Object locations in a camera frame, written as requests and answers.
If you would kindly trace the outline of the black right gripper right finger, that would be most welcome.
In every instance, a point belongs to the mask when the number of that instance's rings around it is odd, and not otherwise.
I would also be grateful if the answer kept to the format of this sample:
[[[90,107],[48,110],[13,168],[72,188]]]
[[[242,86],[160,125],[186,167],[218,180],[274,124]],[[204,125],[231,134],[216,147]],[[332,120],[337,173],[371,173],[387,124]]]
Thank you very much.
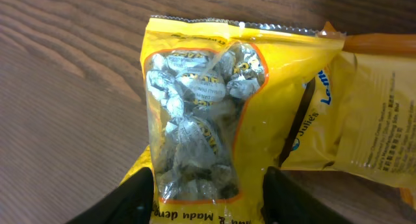
[[[261,213],[265,223],[351,224],[275,167],[269,167],[265,173],[263,202]]]

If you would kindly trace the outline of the yellow Hacks candy bag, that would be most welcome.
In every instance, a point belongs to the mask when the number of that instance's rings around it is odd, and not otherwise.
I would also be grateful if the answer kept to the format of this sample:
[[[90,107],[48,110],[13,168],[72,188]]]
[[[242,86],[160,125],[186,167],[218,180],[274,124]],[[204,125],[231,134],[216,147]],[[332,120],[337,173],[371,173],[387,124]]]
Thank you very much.
[[[140,54],[151,223],[262,223],[263,177],[291,150],[318,74],[344,36],[154,15]]]

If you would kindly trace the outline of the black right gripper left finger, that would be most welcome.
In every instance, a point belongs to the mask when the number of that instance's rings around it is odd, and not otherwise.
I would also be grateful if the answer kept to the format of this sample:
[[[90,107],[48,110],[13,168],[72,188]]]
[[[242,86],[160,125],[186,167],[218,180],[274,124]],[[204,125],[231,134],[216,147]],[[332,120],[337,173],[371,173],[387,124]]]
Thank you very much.
[[[148,224],[154,195],[153,173],[142,168],[69,224]]]

